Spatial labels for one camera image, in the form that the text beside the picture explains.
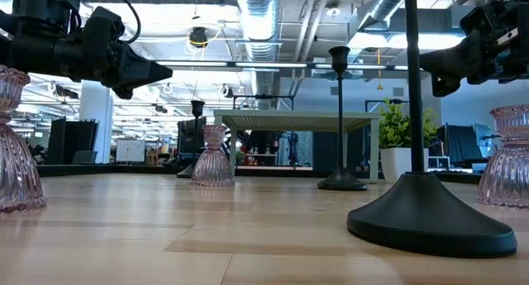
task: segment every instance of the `white column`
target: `white column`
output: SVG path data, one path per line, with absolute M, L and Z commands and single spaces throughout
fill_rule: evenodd
M 81 108 L 79 120 L 94 119 L 98 125 L 94 151 L 98 152 L 96 163 L 110 162 L 110 143 L 112 139 L 113 92 L 99 82 L 82 82 Z

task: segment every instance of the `office desk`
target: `office desk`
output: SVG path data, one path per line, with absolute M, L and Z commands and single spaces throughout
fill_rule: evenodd
M 224 124 L 237 131 L 331 131 L 338 132 L 337 112 L 296 112 L 296 111 L 248 111 L 214 110 L 215 124 Z M 369 182 L 378 182 L 379 174 L 379 118 L 373 112 L 344 112 L 344 164 L 347 163 L 347 133 L 371 124 L 371 167 Z M 231 138 L 231 148 L 236 147 L 236 137 Z M 235 173 L 235 158 L 230 159 L 231 172 Z

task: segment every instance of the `green plant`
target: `green plant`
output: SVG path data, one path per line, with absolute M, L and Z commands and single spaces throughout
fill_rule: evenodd
M 380 137 L 379 145 L 381 149 L 409 148 L 411 146 L 410 137 L 410 117 L 403 112 L 403 104 L 391 104 L 385 98 L 385 107 L 379 107 L 380 112 Z M 428 107 L 422 114 L 422 134 L 424 146 L 427 148 L 435 138 L 437 128 L 433 120 L 431 107 Z
M 235 161 L 237 164 L 243 164 L 243 162 L 245 162 L 245 154 L 241 151 L 237 151 L 235 153 Z

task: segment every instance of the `computer monitor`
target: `computer monitor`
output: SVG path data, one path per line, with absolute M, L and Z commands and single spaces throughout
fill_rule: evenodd
M 198 119 L 197 131 L 195 131 L 195 120 L 179 122 L 179 153 L 193 152 L 193 138 L 197 135 L 197 151 L 202 153 L 204 151 L 204 131 L 202 126 L 206 125 L 206 117 Z

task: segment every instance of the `round black base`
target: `round black base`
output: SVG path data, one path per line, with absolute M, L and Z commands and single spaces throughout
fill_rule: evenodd
M 429 173 L 403 174 L 382 197 L 351 211 L 347 228 L 377 245 L 421 254 L 497 258 L 517 248 L 511 227 L 467 206 Z
M 187 168 L 176 174 L 176 178 L 191 178 L 195 167 L 193 164 L 190 164 Z
M 367 186 L 350 174 L 347 169 L 338 168 L 329 178 L 317 184 L 321 190 L 365 191 Z

